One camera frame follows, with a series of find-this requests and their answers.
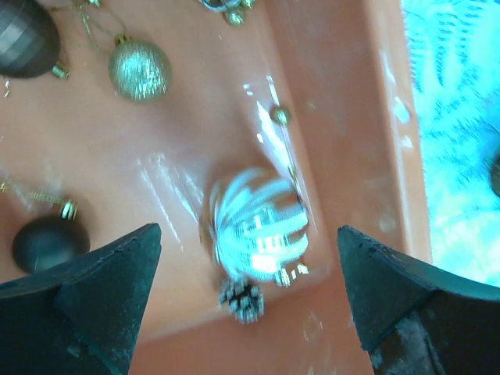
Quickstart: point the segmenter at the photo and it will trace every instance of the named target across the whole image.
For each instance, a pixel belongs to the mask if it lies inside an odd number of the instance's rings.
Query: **blue fabric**
[[[500,286],[500,0],[402,0],[434,264]]]

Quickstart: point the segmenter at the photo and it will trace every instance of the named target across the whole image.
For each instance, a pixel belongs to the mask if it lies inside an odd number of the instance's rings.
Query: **blue patterned cloth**
[[[500,0],[402,0],[434,264],[500,286]]]

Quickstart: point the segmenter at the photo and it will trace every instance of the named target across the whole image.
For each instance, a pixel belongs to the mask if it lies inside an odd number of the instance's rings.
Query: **dark round object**
[[[0,0],[0,75],[34,78],[49,72],[61,39],[54,20],[35,0]]]
[[[28,273],[48,270],[89,250],[85,228],[75,220],[56,215],[30,221],[12,242],[12,257]]]
[[[491,189],[500,197],[500,156],[493,162],[491,166]]]

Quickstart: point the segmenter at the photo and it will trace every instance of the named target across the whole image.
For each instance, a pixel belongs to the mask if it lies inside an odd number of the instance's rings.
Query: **pine cone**
[[[240,323],[254,323],[264,315],[264,295],[256,285],[246,280],[223,280],[219,303],[229,305],[229,312]]]

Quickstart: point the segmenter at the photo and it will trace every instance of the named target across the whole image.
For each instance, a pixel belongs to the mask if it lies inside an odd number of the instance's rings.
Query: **matte black ball ornament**
[[[57,62],[61,40],[50,14],[35,0],[0,0],[0,75],[34,78],[51,70],[67,72]]]
[[[27,273],[48,270],[90,250],[90,238],[76,221],[76,206],[68,202],[59,215],[39,217],[26,224],[14,237],[12,257]]]

